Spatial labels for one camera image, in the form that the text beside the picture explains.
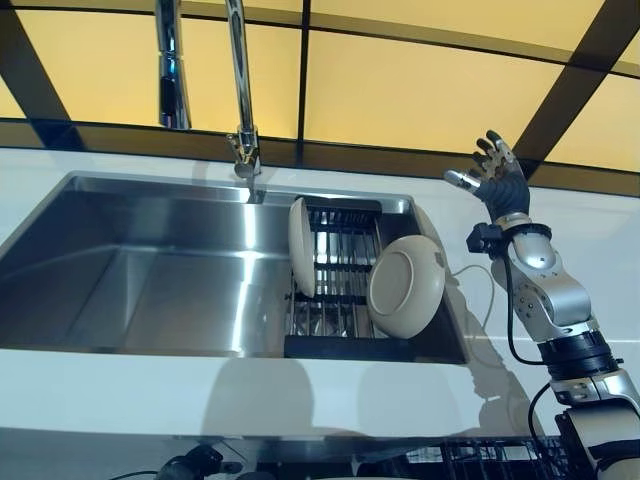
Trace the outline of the robot right hand dark palm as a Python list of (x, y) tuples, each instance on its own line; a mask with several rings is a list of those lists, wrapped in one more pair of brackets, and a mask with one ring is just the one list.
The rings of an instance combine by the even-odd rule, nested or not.
[(472, 154), (476, 167), (446, 170), (444, 180), (478, 198), (493, 221), (513, 213), (528, 215), (528, 182), (509, 145), (493, 130), (488, 130), (476, 145), (479, 151)]

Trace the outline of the robot left hand dark palm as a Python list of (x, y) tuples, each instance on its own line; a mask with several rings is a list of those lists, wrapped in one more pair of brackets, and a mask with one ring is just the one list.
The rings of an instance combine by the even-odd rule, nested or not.
[(225, 461), (223, 455), (210, 445), (198, 445), (184, 455), (169, 459), (156, 473), (155, 479), (205, 479), (214, 474), (238, 474), (240, 462)]

